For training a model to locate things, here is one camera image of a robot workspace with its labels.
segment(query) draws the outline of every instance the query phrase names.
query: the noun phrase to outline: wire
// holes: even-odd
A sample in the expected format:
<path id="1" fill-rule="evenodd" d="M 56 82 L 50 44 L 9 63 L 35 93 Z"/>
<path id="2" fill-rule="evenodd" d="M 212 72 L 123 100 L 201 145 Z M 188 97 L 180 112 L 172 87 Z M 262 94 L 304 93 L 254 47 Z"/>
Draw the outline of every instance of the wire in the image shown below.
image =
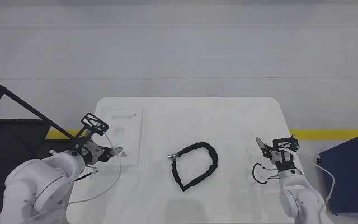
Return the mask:
<path id="1" fill-rule="evenodd" d="M 35 216 L 29 218 L 28 220 L 26 220 L 26 221 L 24 221 L 24 222 L 21 222 L 20 224 L 29 223 L 30 221 L 34 220 L 35 218 L 44 216 L 44 215 L 46 215 L 46 214 L 51 214 L 51 213 L 53 213 L 53 212 L 55 212 L 55 211 L 57 211 L 57 210 L 59 210 L 59 209 L 67 208 L 67 207 L 70 206 L 71 204 L 77 204 L 77 203 L 82 203 L 82 202 L 88 202 L 88 201 L 90 201 L 90 200 L 96 199 L 96 198 L 98 198 L 99 196 L 101 196 L 101 195 L 107 193 L 110 189 L 112 189 L 112 188 L 114 187 L 114 185 L 116 185 L 116 183 L 117 183 L 118 180 L 119 180 L 119 177 L 121 176 L 121 173 L 122 173 L 122 163 L 121 163 L 120 160 L 119 160 L 119 163 L 120 163 L 120 165 L 119 165 L 120 171 L 119 171 L 119 174 L 118 174 L 118 177 L 117 177 L 116 181 L 115 181 L 107 190 L 105 190 L 105 191 L 102 192 L 101 194 L 99 194 L 99 195 L 97 195 L 97 196 L 94 196 L 93 198 L 86 199 L 86 200 L 78 200 L 78 201 L 75 201 L 75 202 L 70 202 L 70 203 L 68 203 L 67 205 L 58 207 L 58 208 L 56 208 L 55 210 L 52 210 L 52 211 L 46 211 L 46 212 L 43 212 L 43 213 L 39 213 L 39 214 L 37 214 L 37 215 L 35 215 Z"/>
<path id="2" fill-rule="evenodd" d="M 253 177 L 253 179 L 254 179 L 256 182 L 258 182 L 259 184 L 267 184 L 267 181 L 266 181 L 266 182 L 260 182 L 260 181 L 258 181 L 258 180 L 256 179 L 256 177 L 255 177 L 255 167 L 256 167 L 257 165 L 259 165 L 259 166 L 262 167 L 262 165 L 259 164 L 258 162 L 255 163 L 255 165 L 252 167 L 252 177 Z"/>
<path id="3" fill-rule="evenodd" d="M 81 176 L 80 178 L 75 179 L 74 181 L 82 180 L 83 178 L 86 178 L 86 177 L 91 176 L 92 174 L 96 174 L 96 173 L 98 173 L 98 171 L 90 172 L 86 175 Z"/>
<path id="4" fill-rule="evenodd" d="M 324 208 L 324 206 L 326 206 L 327 202 L 328 202 L 328 201 L 330 200 L 330 198 L 331 198 L 333 189 L 334 189 L 334 187 L 335 187 L 335 177 L 334 177 L 328 170 L 326 170 L 326 169 L 324 169 L 324 168 L 318 166 L 317 164 L 315 164 L 315 163 L 312 162 L 311 160 L 309 160 L 309 159 L 307 159 L 307 158 L 305 158 L 305 157 L 303 157 L 303 156 L 300 156 L 299 154 L 297 154 L 297 153 L 295 153 L 295 152 L 289 150 L 288 148 L 286 148 L 286 147 L 283 145 L 284 143 L 282 143 L 282 146 L 284 147 L 284 151 L 288 152 L 289 154 L 291 154 L 291 155 L 293 155 L 293 156 L 299 156 L 300 158 L 303 158 L 304 160 L 310 162 L 311 164 L 313 164 L 313 165 L 315 165 L 316 167 L 320 168 L 320 169 L 323 170 L 324 172 L 328 173 L 328 174 L 332 177 L 331 190 L 329 191 L 329 194 L 328 194 L 328 196 L 326 197 L 326 200 L 324 200 L 324 203 L 323 203 L 323 205 L 321 206 L 321 208 L 320 208 L 320 210 L 319 210 L 319 213 L 318 213 L 318 214 L 320 214 L 321 211 L 322 211 L 322 209 Z"/>

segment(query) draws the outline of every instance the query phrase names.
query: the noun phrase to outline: white tabletop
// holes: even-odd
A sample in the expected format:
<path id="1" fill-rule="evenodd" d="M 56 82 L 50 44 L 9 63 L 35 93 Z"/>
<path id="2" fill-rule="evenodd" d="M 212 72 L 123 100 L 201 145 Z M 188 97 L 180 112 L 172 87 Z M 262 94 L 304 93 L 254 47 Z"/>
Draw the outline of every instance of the white tabletop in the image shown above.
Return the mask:
<path id="1" fill-rule="evenodd" d="M 290 134 L 276 100 L 107 97 L 98 102 L 95 115 L 101 118 L 103 109 L 115 112 L 121 108 L 143 111 L 141 132 L 130 132 L 140 136 L 139 159 L 122 167 L 119 182 L 109 192 L 90 202 L 71 205 L 67 209 L 70 223 L 293 222 L 281 208 L 278 181 L 260 185 L 251 177 L 255 162 L 273 167 L 262 156 L 255 137 L 272 145 L 273 139 Z M 105 122 L 110 127 L 117 125 Z M 182 192 L 174 181 L 172 161 L 167 155 L 201 141 L 216 149 L 218 168 L 203 182 Z M 122 157 L 125 164 L 136 153 L 129 147 L 124 147 L 124 151 L 130 155 Z M 76 182 L 70 201 L 90 198 L 112 185 L 119 171 L 118 159 L 97 163 L 100 173 L 92 180 Z M 183 184 L 204 173 L 210 163 L 204 149 L 178 158 L 177 169 Z M 302 169 L 298 160 L 295 164 Z"/>

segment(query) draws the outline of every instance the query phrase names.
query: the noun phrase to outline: gray floor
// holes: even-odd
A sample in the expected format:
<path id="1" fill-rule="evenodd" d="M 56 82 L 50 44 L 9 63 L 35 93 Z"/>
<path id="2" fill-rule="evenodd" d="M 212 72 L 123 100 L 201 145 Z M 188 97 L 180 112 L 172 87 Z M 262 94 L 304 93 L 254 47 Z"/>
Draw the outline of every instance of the gray floor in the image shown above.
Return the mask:
<path id="1" fill-rule="evenodd" d="M 273 97 L 290 129 L 358 129 L 352 2 L 0 1 L 0 82 L 67 129 L 106 96 Z"/>

